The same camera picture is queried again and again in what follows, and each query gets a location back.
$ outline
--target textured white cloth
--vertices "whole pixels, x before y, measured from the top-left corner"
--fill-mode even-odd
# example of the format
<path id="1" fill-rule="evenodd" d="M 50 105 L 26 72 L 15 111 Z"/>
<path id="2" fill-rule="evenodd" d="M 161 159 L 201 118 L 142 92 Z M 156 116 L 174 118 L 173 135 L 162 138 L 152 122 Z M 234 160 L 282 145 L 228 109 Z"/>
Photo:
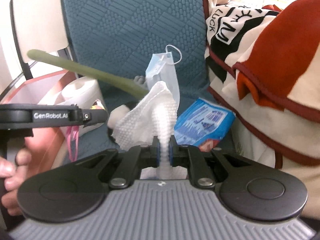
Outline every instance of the textured white cloth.
<path id="1" fill-rule="evenodd" d="M 169 162 L 169 140 L 174 134 L 177 121 L 177 104 L 165 82 L 157 82 L 140 103 L 126 114 L 115 126 L 112 136 L 123 150 L 141 144 L 151 145 L 154 136 L 160 142 L 160 164 L 156 175 L 159 179 L 172 179 Z M 154 177 L 154 170 L 147 169 Z M 186 177 L 186 171 L 179 176 Z"/>

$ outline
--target white tissue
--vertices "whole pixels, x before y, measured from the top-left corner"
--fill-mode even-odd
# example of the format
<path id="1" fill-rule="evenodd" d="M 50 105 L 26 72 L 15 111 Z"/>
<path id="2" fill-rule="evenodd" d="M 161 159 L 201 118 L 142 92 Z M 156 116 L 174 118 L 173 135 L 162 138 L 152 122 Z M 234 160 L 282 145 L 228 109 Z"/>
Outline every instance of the white tissue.
<path id="1" fill-rule="evenodd" d="M 159 81 L 140 103 L 117 123 L 112 134 L 120 148 L 126 151 L 136 145 L 151 145 L 153 137 L 158 136 L 160 164 L 156 174 L 159 179 L 172 179 L 169 140 L 174 134 L 177 110 L 177 104 L 165 82 Z"/>
<path id="2" fill-rule="evenodd" d="M 55 105 L 70 106 L 77 104 L 81 109 L 90 109 L 96 100 L 100 100 L 105 109 L 105 103 L 98 84 L 98 81 L 89 77 L 81 77 L 68 84 L 56 97 Z M 102 123 L 79 128 L 79 136 L 100 127 Z M 61 131 L 66 135 L 67 128 L 61 127 Z"/>

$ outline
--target black circular disc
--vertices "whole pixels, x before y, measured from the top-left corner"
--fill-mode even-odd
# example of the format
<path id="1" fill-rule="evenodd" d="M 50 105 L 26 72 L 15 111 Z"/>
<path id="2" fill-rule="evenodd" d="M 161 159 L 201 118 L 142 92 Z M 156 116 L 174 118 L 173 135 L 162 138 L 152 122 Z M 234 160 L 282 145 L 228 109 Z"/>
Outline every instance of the black circular disc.
<path id="1" fill-rule="evenodd" d="M 94 211 L 104 199 L 104 189 L 88 169 L 68 166 L 38 174 L 18 190 L 25 216 L 50 223 L 65 223 Z"/>
<path id="2" fill-rule="evenodd" d="M 296 177 L 253 167 L 236 168 L 220 187 L 220 197 L 231 211 L 258 221 L 298 216 L 307 196 L 305 185 Z"/>

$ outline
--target mask ear loop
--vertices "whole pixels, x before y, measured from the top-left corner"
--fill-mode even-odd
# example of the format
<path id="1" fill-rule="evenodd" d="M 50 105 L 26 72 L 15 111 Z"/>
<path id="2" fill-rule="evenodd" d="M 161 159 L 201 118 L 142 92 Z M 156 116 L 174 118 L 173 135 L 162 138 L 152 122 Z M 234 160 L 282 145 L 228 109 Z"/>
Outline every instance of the mask ear loop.
<path id="1" fill-rule="evenodd" d="M 173 46 L 173 45 L 171 45 L 171 44 L 168 44 L 167 46 L 165 46 L 165 52 L 169 52 L 168 51 L 168 47 L 172 47 L 172 48 L 174 48 L 177 52 L 179 52 L 179 54 L 180 54 L 180 60 L 179 61 L 177 61 L 177 62 L 174 62 L 174 64 L 178 64 L 181 60 L 182 60 L 182 53 L 181 53 L 181 51 L 180 51 L 180 49 L 178 49 L 176 46 Z"/>

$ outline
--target gray ridged plate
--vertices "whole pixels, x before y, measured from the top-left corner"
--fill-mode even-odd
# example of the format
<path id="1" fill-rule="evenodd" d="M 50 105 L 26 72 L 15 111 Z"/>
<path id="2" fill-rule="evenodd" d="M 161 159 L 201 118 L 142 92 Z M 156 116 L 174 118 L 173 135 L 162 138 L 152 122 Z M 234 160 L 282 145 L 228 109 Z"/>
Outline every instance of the gray ridged plate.
<path id="1" fill-rule="evenodd" d="M 315 232 L 298 219 L 262 225 L 238 218 L 209 190 L 188 180 L 137 180 L 112 191 L 89 216 L 66 224 L 26 220 L 15 240 L 307 240 Z"/>

